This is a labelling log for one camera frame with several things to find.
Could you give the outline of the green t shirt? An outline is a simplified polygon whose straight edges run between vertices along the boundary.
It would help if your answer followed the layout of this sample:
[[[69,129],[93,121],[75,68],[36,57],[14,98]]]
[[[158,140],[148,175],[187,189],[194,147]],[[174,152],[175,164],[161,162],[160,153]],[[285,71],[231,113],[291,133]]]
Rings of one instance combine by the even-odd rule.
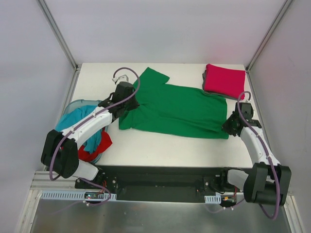
[[[227,117],[225,98],[193,87],[169,84],[169,77],[146,68],[139,82],[139,107],[119,118],[119,129],[135,129],[204,139],[229,138],[222,130]]]

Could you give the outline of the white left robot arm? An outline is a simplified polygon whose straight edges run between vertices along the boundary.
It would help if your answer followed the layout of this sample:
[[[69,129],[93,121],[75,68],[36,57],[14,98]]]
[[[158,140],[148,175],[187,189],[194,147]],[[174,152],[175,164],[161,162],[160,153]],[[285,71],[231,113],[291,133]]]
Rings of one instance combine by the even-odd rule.
[[[99,168],[78,158],[78,149],[97,131],[109,126],[121,117],[125,111],[139,107],[135,94],[138,87],[128,82],[117,84],[115,92],[108,98],[98,103],[97,107],[85,118],[62,131],[51,130],[48,132],[41,163],[50,171],[50,179],[55,180],[53,172],[58,177],[76,177],[86,180],[87,185],[93,189],[99,188],[103,178]]]

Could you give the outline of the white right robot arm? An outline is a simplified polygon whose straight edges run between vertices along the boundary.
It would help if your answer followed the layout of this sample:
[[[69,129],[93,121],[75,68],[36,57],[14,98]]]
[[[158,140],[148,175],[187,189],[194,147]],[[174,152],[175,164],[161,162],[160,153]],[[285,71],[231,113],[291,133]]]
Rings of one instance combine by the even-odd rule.
[[[253,166],[249,172],[227,168],[226,175],[219,179],[219,187],[226,192],[234,187],[243,190],[246,202],[283,206],[292,172],[288,166],[282,166],[272,154],[264,140],[262,126],[258,120],[252,119],[253,116],[252,105],[239,102],[222,125],[223,131],[240,137]]]

